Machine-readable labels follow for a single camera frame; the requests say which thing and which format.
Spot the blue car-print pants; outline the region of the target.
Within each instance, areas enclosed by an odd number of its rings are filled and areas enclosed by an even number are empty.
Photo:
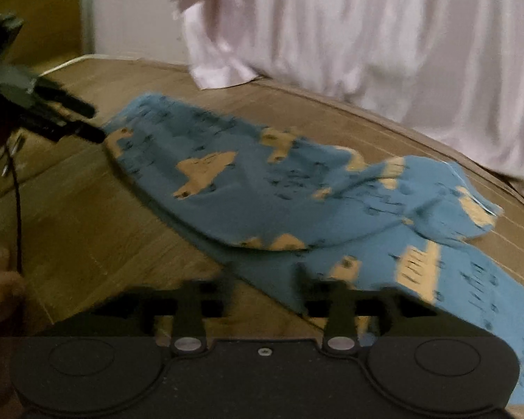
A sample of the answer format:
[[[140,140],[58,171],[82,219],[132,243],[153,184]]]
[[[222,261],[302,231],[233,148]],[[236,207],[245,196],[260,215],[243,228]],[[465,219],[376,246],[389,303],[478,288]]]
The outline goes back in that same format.
[[[503,339],[524,405],[524,286],[473,245],[502,213],[459,164],[367,164],[352,148],[162,95],[132,100],[105,146],[161,220],[293,311],[298,266],[352,288],[395,287]]]

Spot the wooden headboard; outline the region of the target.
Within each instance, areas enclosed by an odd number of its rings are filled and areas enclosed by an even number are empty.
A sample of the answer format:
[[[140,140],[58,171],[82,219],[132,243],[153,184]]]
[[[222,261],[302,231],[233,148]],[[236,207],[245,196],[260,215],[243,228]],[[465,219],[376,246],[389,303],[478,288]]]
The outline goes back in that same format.
[[[45,67],[83,53],[80,0],[0,0],[0,14],[5,13],[23,20],[8,61]]]

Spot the woven bamboo mat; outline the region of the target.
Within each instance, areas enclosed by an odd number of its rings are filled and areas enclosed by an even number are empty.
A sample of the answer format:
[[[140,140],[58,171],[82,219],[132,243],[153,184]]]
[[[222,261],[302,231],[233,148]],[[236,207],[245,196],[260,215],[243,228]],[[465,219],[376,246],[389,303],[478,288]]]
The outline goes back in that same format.
[[[317,142],[354,148],[367,162],[400,155],[437,160],[453,150],[368,112],[271,80],[201,91],[178,65],[80,58],[52,78],[98,107],[104,122],[146,92],[241,116]],[[217,265],[186,243],[114,176],[102,148],[30,136],[20,156],[21,191],[0,176],[0,244],[22,235],[22,261],[37,300],[37,324],[66,318],[136,284],[171,287]]]

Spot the pink satin curtain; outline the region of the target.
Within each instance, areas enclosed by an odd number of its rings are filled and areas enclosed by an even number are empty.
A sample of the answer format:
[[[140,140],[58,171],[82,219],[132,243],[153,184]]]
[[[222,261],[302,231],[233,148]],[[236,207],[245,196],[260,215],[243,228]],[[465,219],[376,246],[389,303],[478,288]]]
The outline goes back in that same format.
[[[524,0],[176,0],[202,89],[266,76],[429,136],[524,194]]]

